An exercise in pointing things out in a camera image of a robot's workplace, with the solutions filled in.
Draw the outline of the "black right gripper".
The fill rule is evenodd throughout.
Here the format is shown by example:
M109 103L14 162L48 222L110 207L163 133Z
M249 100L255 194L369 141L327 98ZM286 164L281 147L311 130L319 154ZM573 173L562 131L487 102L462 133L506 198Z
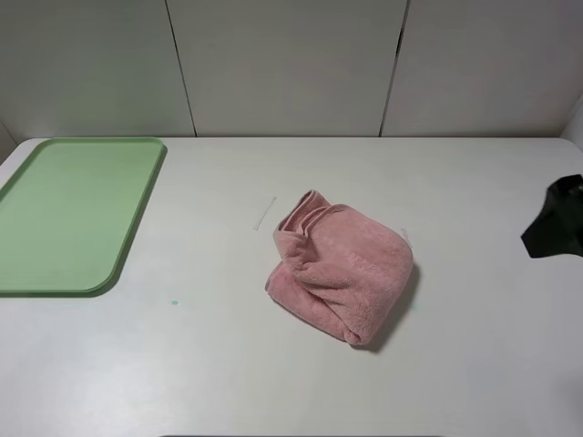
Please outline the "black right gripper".
M521 236L529 257L581 257L582 222L582 176L559 178L547 188L542 209Z

